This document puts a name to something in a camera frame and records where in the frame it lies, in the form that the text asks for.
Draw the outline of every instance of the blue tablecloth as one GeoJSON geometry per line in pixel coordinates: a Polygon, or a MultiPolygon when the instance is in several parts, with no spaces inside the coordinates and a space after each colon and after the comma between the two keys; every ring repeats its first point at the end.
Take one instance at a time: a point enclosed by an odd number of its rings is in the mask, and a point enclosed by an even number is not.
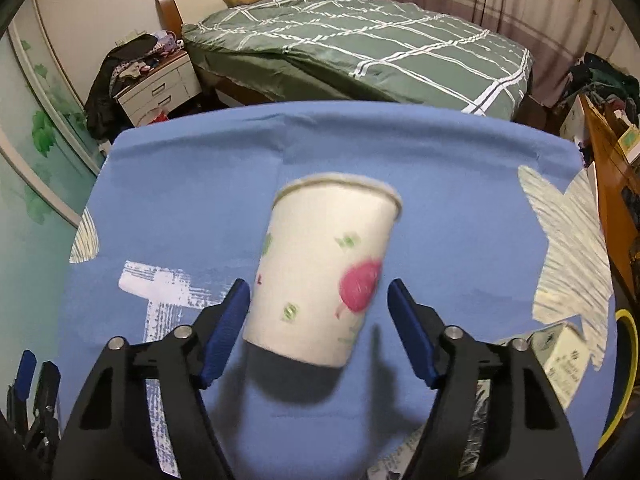
{"type": "MultiPolygon", "coordinates": [[[[311,367],[239,339],[222,378],[204,392],[236,478],[359,478],[424,423],[434,398],[386,309],[391,279],[404,279],[417,301],[479,340],[542,326],[532,302],[549,243],[523,191],[522,166],[564,193],[581,160],[574,145],[549,134],[418,105],[263,105],[124,132],[89,200],[92,220],[85,215],[99,251],[71,265],[66,284],[62,419],[111,336],[159,338],[217,303],[235,278],[254,282],[284,183],[315,172],[363,174],[394,186],[404,211],[348,365],[311,367]]],[[[600,352],[589,364],[567,412],[584,468],[614,374],[613,299],[608,313],[606,304],[604,360],[600,352]]],[[[149,393],[161,462],[172,471],[156,384],[149,393]]]]}

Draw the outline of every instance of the metal screw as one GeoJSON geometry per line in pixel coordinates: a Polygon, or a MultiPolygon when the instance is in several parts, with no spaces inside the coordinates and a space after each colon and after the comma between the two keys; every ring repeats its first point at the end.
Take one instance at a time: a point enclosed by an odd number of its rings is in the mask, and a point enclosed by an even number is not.
{"type": "Polygon", "coordinates": [[[187,339],[193,333],[193,329],[189,325],[180,325],[174,330],[174,335],[178,339],[187,339]]]}
{"type": "Polygon", "coordinates": [[[124,339],[120,336],[112,337],[107,343],[109,350],[120,350],[124,346],[124,339]]]}
{"type": "Polygon", "coordinates": [[[464,332],[462,332],[459,326],[451,325],[444,329],[444,335],[449,339],[460,339],[464,335],[464,332]]]}
{"type": "Polygon", "coordinates": [[[511,346],[513,346],[518,352],[524,352],[529,348],[529,343],[524,341],[524,339],[517,337],[516,339],[511,340],[511,346]]]}

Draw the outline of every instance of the yellow ring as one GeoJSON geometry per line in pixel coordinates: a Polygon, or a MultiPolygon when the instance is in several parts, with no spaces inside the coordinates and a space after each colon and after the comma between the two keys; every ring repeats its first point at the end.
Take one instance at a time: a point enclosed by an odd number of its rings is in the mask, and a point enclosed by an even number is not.
{"type": "Polygon", "coordinates": [[[636,370],[638,369],[638,329],[636,328],[636,322],[634,321],[634,317],[631,313],[621,308],[616,312],[616,324],[622,320],[622,323],[625,325],[626,330],[629,332],[629,339],[631,339],[631,370],[629,370],[629,378],[626,382],[625,394],[622,397],[622,402],[618,406],[618,410],[616,412],[616,416],[609,424],[609,427],[605,430],[602,437],[600,438],[600,442],[598,443],[598,449],[604,446],[604,443],[611,437],[613,432],[616,430],[622,416],[625,414],[626,406],[629,403],[629,399],[631,398],[631,392],[634,389],[634,383],[636,382],[636,370]]]}

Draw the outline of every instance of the green bedspread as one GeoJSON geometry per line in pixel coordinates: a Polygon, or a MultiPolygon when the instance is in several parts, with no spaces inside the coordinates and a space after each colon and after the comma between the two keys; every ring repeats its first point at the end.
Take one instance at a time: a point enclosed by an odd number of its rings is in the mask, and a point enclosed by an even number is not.
{"type": "Polygon", "coordinates": [[[195,64],[274,101],[385,100],[510,120],[532,65],[500,34],[390,0],[261,0],[182,36],[195,64]]]}

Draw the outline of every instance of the white paper cup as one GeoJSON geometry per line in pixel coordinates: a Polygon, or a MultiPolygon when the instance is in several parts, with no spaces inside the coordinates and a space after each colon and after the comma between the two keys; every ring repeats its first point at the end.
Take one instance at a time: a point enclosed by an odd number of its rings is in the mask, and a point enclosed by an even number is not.
{"type": "Polygon", "coordinates": [[[280,190],[244,340],[297,361],[344,366],[401,209],[395,190],[362,176],[314,174],[280,190]]]}

